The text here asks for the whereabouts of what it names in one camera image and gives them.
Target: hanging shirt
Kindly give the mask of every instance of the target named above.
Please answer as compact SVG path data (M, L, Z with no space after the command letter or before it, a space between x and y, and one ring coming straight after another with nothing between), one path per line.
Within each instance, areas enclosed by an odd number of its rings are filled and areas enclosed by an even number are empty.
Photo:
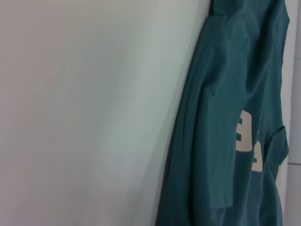
M170 143L157 226L282 225L275 180L288 154L284 0L214 0Z

